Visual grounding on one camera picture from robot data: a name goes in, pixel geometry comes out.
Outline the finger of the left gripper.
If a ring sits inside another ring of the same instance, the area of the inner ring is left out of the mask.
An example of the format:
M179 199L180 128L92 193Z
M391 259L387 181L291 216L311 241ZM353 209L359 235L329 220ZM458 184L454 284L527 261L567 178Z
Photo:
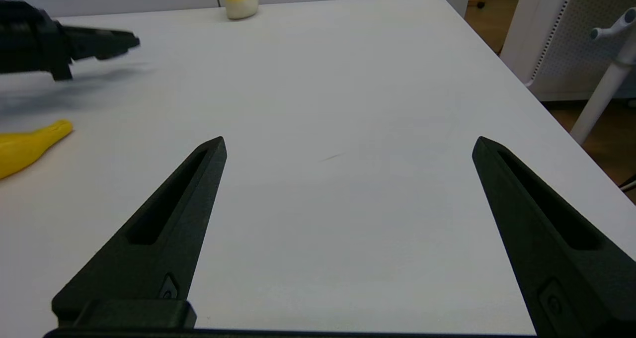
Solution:
M110 60L127 54L130 49L131 47L91 47L80 44L72 47L72 60Z
M111 28L62 26L62 30L75 47L134 48L141 43L134 33Z

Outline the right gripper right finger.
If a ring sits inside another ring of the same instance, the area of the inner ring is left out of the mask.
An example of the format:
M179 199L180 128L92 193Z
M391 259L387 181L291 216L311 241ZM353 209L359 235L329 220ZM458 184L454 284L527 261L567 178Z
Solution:
M633 337L636 264L500 143L472 151L539 337Z

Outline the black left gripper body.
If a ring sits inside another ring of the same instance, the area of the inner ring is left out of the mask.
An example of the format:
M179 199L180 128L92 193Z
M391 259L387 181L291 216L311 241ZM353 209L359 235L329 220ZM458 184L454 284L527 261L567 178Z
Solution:
M0 73L47 72L72 80L70 42L59 23L23 0L0 1Z

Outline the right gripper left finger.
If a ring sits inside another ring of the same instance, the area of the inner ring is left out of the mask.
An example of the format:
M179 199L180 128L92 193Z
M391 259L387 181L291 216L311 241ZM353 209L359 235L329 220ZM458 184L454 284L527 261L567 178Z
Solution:
M199 145L52 300L60 329L191 329L188 302L227 159Z

